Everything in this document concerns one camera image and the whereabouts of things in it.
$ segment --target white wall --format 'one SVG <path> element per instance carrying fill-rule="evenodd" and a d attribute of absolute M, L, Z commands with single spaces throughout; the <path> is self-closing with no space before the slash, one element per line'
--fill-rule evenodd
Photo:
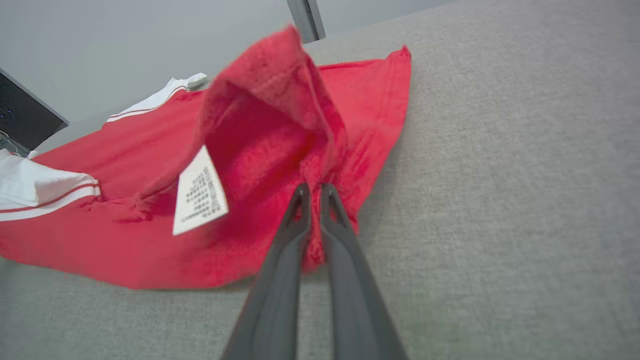
<path fill-rule="evenodd" d="M 327 37 L 456 0 L 316 0 Z"/>
<path fill-rule="evenodd" d="M 212 78 L 291 21 L 286 0 L 0 0 L 0 68 L 70 122 Z"/>

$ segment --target gray table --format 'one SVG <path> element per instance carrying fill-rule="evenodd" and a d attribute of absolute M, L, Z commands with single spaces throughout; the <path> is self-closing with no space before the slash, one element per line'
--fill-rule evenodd
<path fill-rule="evenodd" d="M 360 214 L 413 359 L 637 359 L 638 39 L 637 1 L 488 0 L 307 46 L 320 64 L 413 53 Z M 132 291 L 3 261 L 0 357 L 216 359 L 248 285 Z M 325 268 L 304 276 L 300 359 L 330 358 L 329 299 Z"/>

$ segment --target care label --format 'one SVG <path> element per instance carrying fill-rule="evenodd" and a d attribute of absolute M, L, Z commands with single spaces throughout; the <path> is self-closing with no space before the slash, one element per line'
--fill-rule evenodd
<path fill-rule="evenodd" d="M 173 235 L 182 234 L 229 212 L 225 191 L 206 146 L 178 179 Z"/>

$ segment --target black object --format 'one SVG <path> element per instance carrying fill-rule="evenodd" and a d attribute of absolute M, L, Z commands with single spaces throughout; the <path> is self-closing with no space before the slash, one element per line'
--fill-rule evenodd
<path fill-rule="evenodd" d="M 297 187 L 244 303 L 222 360 L 293 360 L 300 266 L 311 230 L 306 184 Z M 333 305 L 333 358 L 408 359 L 333 185 L 322 187 L 320 225 Z"/>
<path fill-rule="evenodd" d="M 13 143 L 29 153 L 66 126 L 60 115 L 0 69 L 0 130 L 9 134 Z M 23 155 L 14 144 L 4 147 Z"/>

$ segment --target red t-shirt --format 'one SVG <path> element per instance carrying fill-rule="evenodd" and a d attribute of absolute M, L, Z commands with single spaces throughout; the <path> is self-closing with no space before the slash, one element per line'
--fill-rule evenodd
<path fill-rule="evenodd" d="M 324 261 L 321 183 L 357 214 L 400 135 L 411 56 L 316 67 L 295 29 L 251 46 L 201 92 L 108 122 L 37 156 L 90 174 L 102 195 L 43 215 L 3 220 L 0 255 L 129 288 L 205 288 L 256 273 L 295 187 L 312 192 L 304 267 Z M 176 235 L 180 174 L 204 150 L 228 213 Z"/>

